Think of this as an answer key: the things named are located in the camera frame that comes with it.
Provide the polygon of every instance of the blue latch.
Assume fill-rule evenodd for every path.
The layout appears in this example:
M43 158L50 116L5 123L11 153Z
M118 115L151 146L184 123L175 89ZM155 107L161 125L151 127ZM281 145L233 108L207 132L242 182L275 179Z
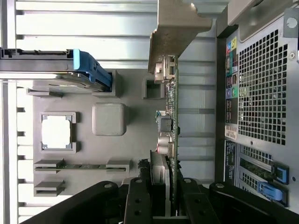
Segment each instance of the blue latch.
M79 49L73 50L73 68L78 72L85 72L89 76L89 81L94 83L96 80L112 87L112 77L103 69L100 64L89 53Z
M281 201L283 199L283 192L267 182L258 182L257 191L275 201Z

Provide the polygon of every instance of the capacitor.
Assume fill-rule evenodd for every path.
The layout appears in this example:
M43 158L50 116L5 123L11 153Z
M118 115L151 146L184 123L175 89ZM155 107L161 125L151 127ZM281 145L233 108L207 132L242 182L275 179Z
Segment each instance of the capacitor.
M168 146L160 146L157 144L157 152L159 154L167 155L168 154Z
M158 145L168 146L168 142L170 142L170 136L159 136L158 137Z

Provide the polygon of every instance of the screw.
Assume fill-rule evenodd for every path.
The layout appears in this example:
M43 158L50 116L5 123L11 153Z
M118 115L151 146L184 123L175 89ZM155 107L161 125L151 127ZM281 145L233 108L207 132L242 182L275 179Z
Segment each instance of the screw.
M222 183L217 183L217 184L216 184L216 187L217 187L217 188L224 188L224 185L223 185Z
M185 181L185 183L191 183L192 182L192 180L190 180L190 179L184 179L184 181Z
M109 184L106 184L105 186L104 186L104 188L110 188L110 187L112 187L112 185L109 183Z
M290 59L294 59L294 57L295 57L295 54L294 54L294 53L291 53L291 54L290 54Z

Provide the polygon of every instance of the perforated metal panel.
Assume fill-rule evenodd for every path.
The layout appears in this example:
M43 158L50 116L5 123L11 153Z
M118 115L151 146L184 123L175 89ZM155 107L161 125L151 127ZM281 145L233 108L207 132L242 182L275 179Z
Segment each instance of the perforated metal panel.
M240 145L240 152L267 164L273 160L272 155L243 145Z
M239 55L239 134L285 145L288 45L279 32L264 36Z
M247 183L249 186L251 186L253 189L257 190L257 180L251 177L250 175L246 173L242 173L242 176L240 178Z
M247 192L249 192L249 193L251 193L246 187L244 187L244 186L242 186L242 189L243 190L245 190L245 191L247 191Z

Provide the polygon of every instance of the circuit board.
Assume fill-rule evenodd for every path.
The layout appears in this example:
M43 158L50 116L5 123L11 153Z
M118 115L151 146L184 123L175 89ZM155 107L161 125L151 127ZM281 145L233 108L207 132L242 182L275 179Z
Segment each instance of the circuit board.
M171 202L176 204L177 195L177 175L178 175L178 57L174 57L175 77L166 84L166 113L172 119L172 142L173 142L173 156L169 159L171 169Z

